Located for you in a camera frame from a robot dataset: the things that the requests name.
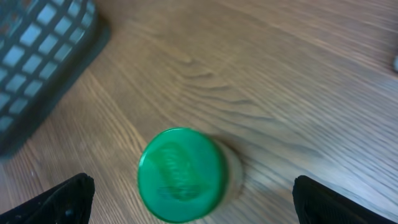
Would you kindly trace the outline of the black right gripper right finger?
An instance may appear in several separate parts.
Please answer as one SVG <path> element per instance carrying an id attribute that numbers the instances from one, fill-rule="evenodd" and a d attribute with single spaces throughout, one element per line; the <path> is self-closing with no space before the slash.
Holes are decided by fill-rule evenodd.
<path id="1" fill-rule="evenodd" d="M 292 196 L 300 224 L 397 224 L 305 175 L 295 179 Z"/>

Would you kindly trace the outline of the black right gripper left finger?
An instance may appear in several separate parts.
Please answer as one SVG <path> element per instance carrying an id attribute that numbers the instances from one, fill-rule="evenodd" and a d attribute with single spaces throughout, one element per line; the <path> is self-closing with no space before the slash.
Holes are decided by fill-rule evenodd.
<path id="1" fill-rule="evenodd" d="M 94 194 L 94 179 L 80 173 L 1 214 L 1 224 L 88 224 Z"/>

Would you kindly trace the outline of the green lid white jar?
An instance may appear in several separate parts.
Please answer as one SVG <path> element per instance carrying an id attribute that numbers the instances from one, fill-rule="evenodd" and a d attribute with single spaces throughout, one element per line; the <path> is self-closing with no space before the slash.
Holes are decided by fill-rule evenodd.
<path id="1" fill-rule="evenodd" d="M 234 200 L 243 184 L 238 155 L 225 143 L 191 128 L 170 128 L 144 149 L 137 168 L 139 195 L 158 219 L 185 223 Z"/>

